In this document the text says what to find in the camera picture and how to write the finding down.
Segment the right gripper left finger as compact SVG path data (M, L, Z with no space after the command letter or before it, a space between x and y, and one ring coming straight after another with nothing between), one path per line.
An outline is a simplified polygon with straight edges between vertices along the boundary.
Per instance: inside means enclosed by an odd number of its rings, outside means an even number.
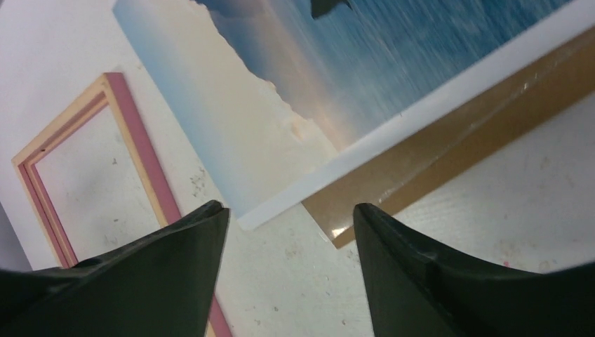
M212 200L69 268L1 271L2 336L203 336L230 212Z

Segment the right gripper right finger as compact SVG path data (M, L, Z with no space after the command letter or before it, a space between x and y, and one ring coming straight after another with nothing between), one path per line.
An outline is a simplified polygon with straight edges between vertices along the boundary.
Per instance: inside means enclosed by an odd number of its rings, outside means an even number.
M372 204L354 233L376 336L593 336L594 264L539 274L473 257Z

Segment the pink wooden photo frame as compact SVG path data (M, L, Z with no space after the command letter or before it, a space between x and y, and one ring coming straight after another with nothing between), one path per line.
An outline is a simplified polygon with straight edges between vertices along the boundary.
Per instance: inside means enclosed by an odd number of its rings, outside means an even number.
M124 75L101 74L13 158L60 268L182 215ZM229 336L213 296L203 336Z

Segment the sea landscape photo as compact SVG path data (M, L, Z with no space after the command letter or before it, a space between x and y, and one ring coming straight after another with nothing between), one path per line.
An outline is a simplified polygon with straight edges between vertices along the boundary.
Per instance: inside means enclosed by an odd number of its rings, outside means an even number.
M594 26L593 1L117 1L254 230Z

